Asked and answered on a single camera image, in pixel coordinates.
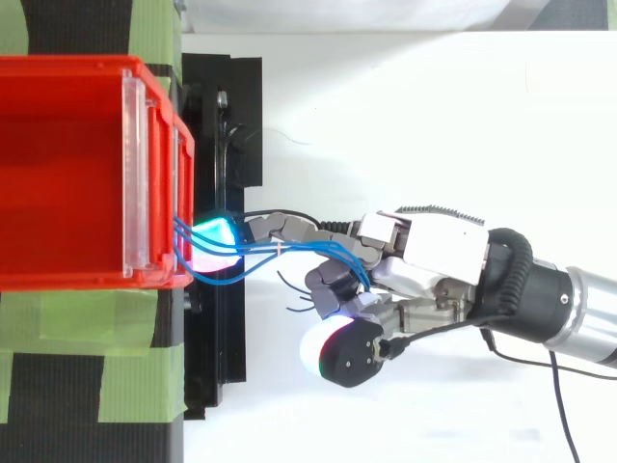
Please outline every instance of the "black metal bracket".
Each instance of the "black metal bracket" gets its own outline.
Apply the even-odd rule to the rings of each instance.
[[[182,56],[182,119],[196,141],[195,221],[244,211],[244,188],[261,185],[261,59]],[[208,275],[226,279],[244,262]],[[223,385],[246,381],[244,282],[187,288],[184,313],[186,420],[217,406]]]

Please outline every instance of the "green tape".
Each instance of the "green tape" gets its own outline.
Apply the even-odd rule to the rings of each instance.
[[[0,0],[0,55],[27,55],[28,28],[20,0]]]
[[[184,411],[184,344],[105,358],[98,422],[172,422]]]
[[[172,87],[172,78],[159,76],[159,77],[156,77],[156,80],[158,80],[158,83],[161,84],[161,87],[163,87],[163,90],[165,90],[167,95],[169,95],[170,88]]]
[[[0,350],[28,354],[148,354],[156,290],[4,292]]]
[[[6,424],[9,419],[12,373],[13,353],[0,351],[0,424]]]
[[[608,8],[606,12],[608,16],[608,30],[615,31],[617,30],[617,0],[608,0],[606,6]]]
[[[169,65],[182,82],[180,16],[172,0],[133,0],[128,54],[145,63]]]

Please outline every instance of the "metal screw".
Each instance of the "metal screw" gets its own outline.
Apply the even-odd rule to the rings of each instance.
[[[216,103],[219,105],[219,109],[227,109],[228,107],[228,93],[220,91],[216,95]]]

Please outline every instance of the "silver metal cylinder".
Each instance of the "silver metal cylinder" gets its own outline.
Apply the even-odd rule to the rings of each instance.
[[[569,267],[570,318],[544,346],[554,352],[617,368],[617,282]]]

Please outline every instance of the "wire bundle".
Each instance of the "wire bundle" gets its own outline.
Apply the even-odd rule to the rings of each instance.
[[[189,242],[192,246],[203,251],[205,253],[211,254],[213,256],[219,257],[233,257],[233,256],[251,256],[251,255],[270,255],[268,258],[262,260],[260,263],[254,265],[249,270],[245,271],[241,275],[237,277],[229,278],[226,280],[215,280],[212,278],[208,278],[201,273],[196,272],[191,268],[189,263],[186,261],[182,253],[180,252],[177,241],[174,245],[174,252],[177,256],[178,261],[186,270],[193,275],[196,280],[207,283],[209,285],[214,286],[224,286],[224,285],[232,285],[237,283],[243,279],[245,279],[248,275],[255,272],[257,269],[264,266],[266,263],[271,260],[276,259],[279,255],[288,253],[288,252],[311,252],[318,253],[323,256],[327,256],[330,258],[338,259],[345,264],[349,265],[352,271],[358,277],[360,283],[363,284],[365,290],[370,289],[370,280],[368,279],[368,275],[366,275],[366,271],[362,267],[362,263],[360,260],[354,256],[352,253],[347,251],[340,243],[336,243],[334,241],[311,241],[309,243],[256,243],[256,244],[226,244],[220,243],[218,241],[212,240],[199,234],[195,231],[192,231],[191,227],[186,225],[181,219],[178,217],[174,218],[174,231],[175,233]],[[200,243],[196,242],[194,239],[209,244],[211,246],[216,246],[217,248],[225,248],[230,249],[230,252],[220,252],[215,251],[213,249],[209,249]]]

